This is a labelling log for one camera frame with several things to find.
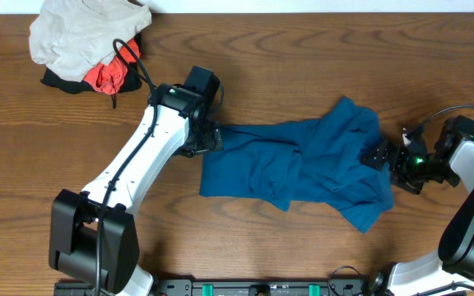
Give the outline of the teal blue t-shirt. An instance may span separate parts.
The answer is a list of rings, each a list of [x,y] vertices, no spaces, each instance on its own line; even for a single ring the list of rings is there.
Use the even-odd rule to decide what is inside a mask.
[[[326,203],[361,233],[393,208],[387,169],[361,163],[381,141],[379,118],[347,97],[322,118],[274,125],[229,125],[224,148],[204,156],[203,197],[245,197],[289,210]]]

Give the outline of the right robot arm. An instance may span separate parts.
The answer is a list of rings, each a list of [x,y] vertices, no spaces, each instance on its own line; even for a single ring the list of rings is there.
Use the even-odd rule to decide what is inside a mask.
[[[436,251],[380,271],[366,295],[465,295],[474,291],[474,120],[445,121],[434,152],[428,153],[423,129],[404,132],[403,143],[384,140],[361,163],[390,172],[391,183],[420,194],[425,183],[463,184],[468,196],[451,219]]]

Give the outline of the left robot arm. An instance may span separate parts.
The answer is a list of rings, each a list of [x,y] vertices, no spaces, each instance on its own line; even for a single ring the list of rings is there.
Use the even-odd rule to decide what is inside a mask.
[[[148,295],[135,219],[151,185],[174,155],[223,148],[210,119],[224,90],[214,72],[193,67],[183,84],[153,90],[136,131],[107,168],[80,192],[63,189],[51,210],[49,266],[71,277],[56,295]]]

